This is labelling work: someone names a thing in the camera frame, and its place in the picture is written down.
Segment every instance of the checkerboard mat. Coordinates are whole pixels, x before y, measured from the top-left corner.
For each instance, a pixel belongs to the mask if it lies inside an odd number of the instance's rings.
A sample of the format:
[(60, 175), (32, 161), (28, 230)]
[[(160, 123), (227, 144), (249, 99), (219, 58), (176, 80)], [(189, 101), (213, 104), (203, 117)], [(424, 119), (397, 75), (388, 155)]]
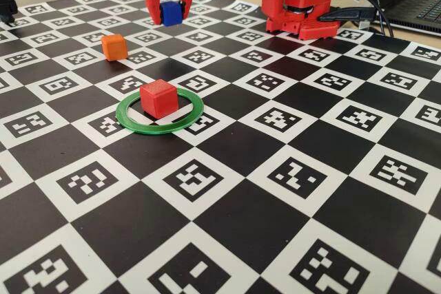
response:
[[(122, 34), (108, 63), (101, 37)], [(134, 134), (162, 78), (205, 103)], [(139, 103), (130, 116), (155, 120)], [(0, 31), (0, 293), (441, 293), (441, 50), (342, 28), (268, 34), (257, 6), (20, 8)]]

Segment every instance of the black square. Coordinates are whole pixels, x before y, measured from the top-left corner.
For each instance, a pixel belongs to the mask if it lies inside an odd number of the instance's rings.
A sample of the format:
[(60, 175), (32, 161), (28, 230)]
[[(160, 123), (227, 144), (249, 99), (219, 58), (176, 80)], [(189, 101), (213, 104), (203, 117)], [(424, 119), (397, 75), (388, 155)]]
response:
[(441, 70), (441, 65), (409, 58), (408, 56), (403, 55), (398, 55), (394, 60), (387, 64), (387, 67), (427, 79), (432, 79)]
[(286, 132), (296, 123), (300, 122), (302, 118), (273, 107), (254, 120), (272, 129), (280, 132)]
[(319, 70), (320, 67), (284, 56), (283, 58), (275, 60), (273, 63), (265, 66), (265, 69), (301, 81)]
[(208, 48), (210, 50), (230, 55), (245, 48), (248, 48), (248, 44), (241, 43), (240, 41), (235, 41), (233, 39), (221, 38), (216, 41), (211, 41), (209, 43), (204, 44), (204, 48)]
[(377, 48), (379, 50), (384, 50), (392, 53), (401, 53), (404, 51), (410, 42), (398, 38), (390, 38), (387, 36), (382, 36), (380, 34), (373, 34), (371, 38), (363, 42), (363, 45), (369, 46), (371, 48)]
[[(201, 274), (198, 274), (198, 266), (199, 269), (203, 269)], [(168, 287), (161, 281), (164, 275), (170, 277), (171, 281), (181, 289), (190, 285), (197, 291), (195, 293), (204, 294), (217, 293), (231, 277), (192, 243), (185, 246), (148, 278), (156, 290), (161, 293), (170, 293)]]
[(384, 156), (370, 174), (413, 195), (417, 194), (427, 176), (427, 172), (389, 156)]
[(0, 94), (0, 114), (2, 118), (40, 104), (41, 100), (26, 87), (19, 87)]
[(172, 79), (181, 77), (184, 74), (194, 71), (193, 67), (186, 65), (180, 61), (166, 58), (147, 67), (138, 69), (139, 72), (149, 76), (152, 79), (163, 79), (164, 81), (171, 81)]
[(204, 103), (238, 120), (267, 102), (263, 96), (235, 85), (227, 85), (204, 98)]
[(51, 76), (66, 72), (66, 68), (52, 59), (27, 65), (25, 67), (11, 70), (9, 73), (13, 75), (21, 84), (30, 84), (40, 81)]
[(345, 122), (346, 124), (352, 125), (366, 132), (372, 131), (372, 129), (382, 119), (382, 117), (377, 114), (354, 107), (352, 105), (348, 106), (336, 118), (342, 122)]
[(285, 81), (269, 74), (258, 74), (257, 76), (251, 78), (247, 84), (257, 87), (262, 91), (270, 92), (276, 87), (283, 84)]
[(85, 80), (96, 84), (109, 78), (114, 78), (119, 74), (129, 72), (131, 69), (118, 61), (109, 62), (107, 60), (91, 63), (85, 67), (74, 70), (74, 73), (83, 77)]
[[(349, 270), (355, 274), (354, 279), (347, 278)], [(318, 286), (324, 275), (339, 285), (344, 284), (345, 293), (357, 294), (369, 271), (323, 241), (316, 240), (289, 275), (315, 294), (324, 293)]]
[(58, 185), (80, 204), (88, 198), (112, 186), (118, 180), (99, 162), (94, 161), (85, 167), (57, 180)]
[(348, 99), (391, 115), (399, 116), (408, 108), (415, 98), (408, 94), (366, 82), (352, 92), (348, 96)]
[(75, 220), (72, 225), (119, 277), (187, 222), (177, 210), (140, 182)]
[(374, 143), (318, 120), (289, 143), (292, 147), (346, 174)]
[(398, 119), (378, 142), (441, 169), (440, 134)]
[(4, 263), (67, 221), (40, 191), (30, 184), (0, 200), (0, 263)]
[(315, 87), (297, 83), (279, 94), (274, 100), (318, 118), (342, 98)]
[(244, 180), (194, 222), (261, 273), (308, 219)]
[(52, 100), (48, 105), (69, 122), (74, 122), (117, 102), (113, 96), (91, 86)]
[(258, 68), (243, 61), (225, 57), (203, 67), (202, 71), (226, 81), (234, 82), (256, 69)]
[(66, 125), (9, 151), (32, 178), (38, 179), (97, 149), (73, 126)]
[(425, 216), (400, 200), (347, 178), (314, 218), (398, 268)]
[(371, 78), (372, 75), (382, 68), (379, 65), (374, 65), (373, 63), (361, 61), (345, 55), (339, 56), (325, 67), (364, 80)]
[(268, 178), (306, 199), (326, 179), (326, 175), (289, 157)]
[(181, 52), (184, 52), (186, 50), (189, 50), (190, 48), (193, 48), (194, 45), (190, 44), (186, 41), (182, 41), (180, 39), (176, 38), (170, 38), (166, 41), (160, 41), (159, 43), (155, 43), (153, 45), (150, 45), (149, 48), (157, 51), (161, 54), (172, 56)]
[(342, 41), (341, 39), (335, 38), (318, 39), (310, 45), (340, 54), (349, 52), (357, 46), (357, 44), (351, 43), (350, 41)]
[(296, 43), (295, 41), (289, 41), (284, 38), (272, 37), (270, 39), (267, 39), (266, 41), (260, 42), (256, 46), (286, 55), (305, 45)]
[(279, 140), (235, 122), (198, 145), (198, 148), (247, 176), (282, 146)]
[[(60, 273), (59, 270), (55, 269), (54, 264), (60, 262), (66, 268), (65, 272)], [(40, 273), (46, 275), (47, 278), (42, 280), (36, 277), (36, 280), (39, 281), (36, 284), (30, 285), (26, 275), (39, 275)], [(86, 280), (86, 276), (69, 256), (68, 252), (60, 245), (41, 256), (38, 260), (32, 261), (31, 265), (14, 274), (4, 284), (9, 293), (60, 293), (58, 286), (61, 286), (60, 288), (64, 288), (62, 293), (67, 294), (80, 287)]]
[(171, 134), (131, 134), (105, 147), (104, 150), (136, 177), (144, 178), (190, 148), (190, 144)]

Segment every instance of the cube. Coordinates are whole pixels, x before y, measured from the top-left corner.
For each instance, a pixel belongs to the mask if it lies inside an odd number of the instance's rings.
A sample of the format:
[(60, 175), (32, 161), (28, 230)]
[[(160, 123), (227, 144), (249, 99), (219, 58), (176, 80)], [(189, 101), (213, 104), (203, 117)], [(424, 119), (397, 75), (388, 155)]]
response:
[(179, 109), (177, 89), (162, 79), (142, 85), (139, 93), (144, 111), (155, 118), (165, 117)]
[(120, 34), (111, 34), (110, 36), (102, 36), (101, 44), (108, 61), (123, 60), (129, 57), (127, 52), (127, 43)]

